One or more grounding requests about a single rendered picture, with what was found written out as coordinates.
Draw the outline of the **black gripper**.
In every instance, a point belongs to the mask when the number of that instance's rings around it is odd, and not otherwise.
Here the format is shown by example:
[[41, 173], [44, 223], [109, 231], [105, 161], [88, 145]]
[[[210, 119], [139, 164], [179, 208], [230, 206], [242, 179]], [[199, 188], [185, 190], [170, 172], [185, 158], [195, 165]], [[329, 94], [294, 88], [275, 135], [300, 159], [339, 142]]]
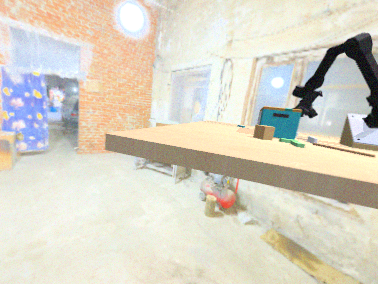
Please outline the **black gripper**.
[[[299, 109], [299, 110], [302, 110], [302, 115], [301, 117], [305, 117], [305, 116], [308, 116], [308, 114], [310, 113], [309, 110], [307, 110], [310, 106], [312, 106], [312, 102], [303, 98], [300, 103], [298, 104], [298, 106], [292, 108], [292, 109]], [[305, 114], [305, 116], [303, 116]]]

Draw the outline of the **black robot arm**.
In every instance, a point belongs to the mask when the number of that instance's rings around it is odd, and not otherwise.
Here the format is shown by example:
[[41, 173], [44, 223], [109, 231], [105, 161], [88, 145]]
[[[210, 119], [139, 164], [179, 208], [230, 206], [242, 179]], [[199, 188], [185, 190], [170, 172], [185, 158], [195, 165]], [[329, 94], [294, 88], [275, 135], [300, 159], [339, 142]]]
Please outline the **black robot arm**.
[[372, 54], [372, 38], [369, 33], [363, 32], [345, 41], [345, 43], [336, 45], [326, 51], [322, 61], [312, 77], [307, 81], [305, 87], [296, 86], [293, 96], [305, 98], [312, 103], [318, 96], [323, 97], [322, 91], [314, 91], [322, 87], [324, 76], [331, 64], [334, 63], [339, 54], [345, 53], [353, 59], [369, 90], [370, 95], [366, 97], [371, 113], [363, 117], [363, 121], [368, 128], [378, 128], [378, 64]]

